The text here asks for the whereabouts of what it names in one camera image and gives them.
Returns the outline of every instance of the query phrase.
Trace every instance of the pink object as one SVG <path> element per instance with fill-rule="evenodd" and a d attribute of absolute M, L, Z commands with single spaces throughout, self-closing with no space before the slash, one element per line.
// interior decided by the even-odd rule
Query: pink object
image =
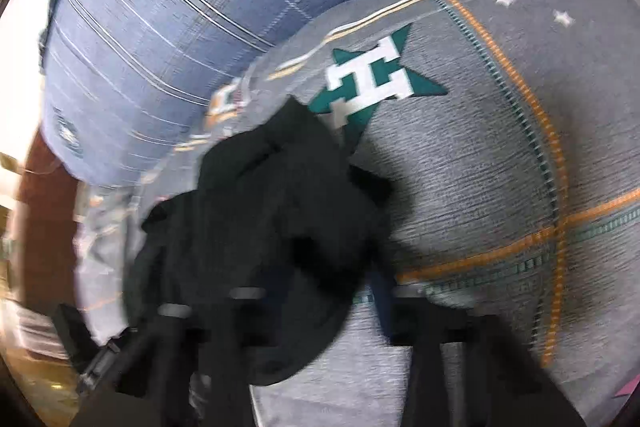
<path fill-rule="evenodd" d="M 616 393 L 616 397 L 619 396 L 626 396 L 628 394 L 633 393 L 634 389 L 636 388 L 636 386 L 640 383 L 640 375 L 637 375 L 633 380 L 631 380 L 630 382 L 626 383 L 622 389 L 620 389 L 620 391 L 618 391 Z"/>

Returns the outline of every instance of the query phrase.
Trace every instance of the shirt logo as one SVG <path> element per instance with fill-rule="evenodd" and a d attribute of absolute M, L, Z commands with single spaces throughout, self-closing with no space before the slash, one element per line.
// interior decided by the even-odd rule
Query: shirt logo
<path fill-rule="evenodd" d="M 80 140 L 78 139 L 78 133 L 76 132 L 75 126 L 62 116 L 62 113 L 58 108 L 54 107 L 53 111 L 56 114 L 56 129 L 58 131 L 58 135 L 65 142 L 67 148 L 70 149 L 73 154 L 81 158 L 82 146 L 80 145 Z"/>
<path fill-rule="evenodd" d="M 383 100 L 448 93 L 430 78 L 400 65 L 409 29 L 410 24 L 380 39 L 368 52 L 333 50 L 335 64 L 324 72 L 327 87 L 308 107 L 316 114 L 332 115 L 332 126 L 342 130 L 350 152 Z"/>

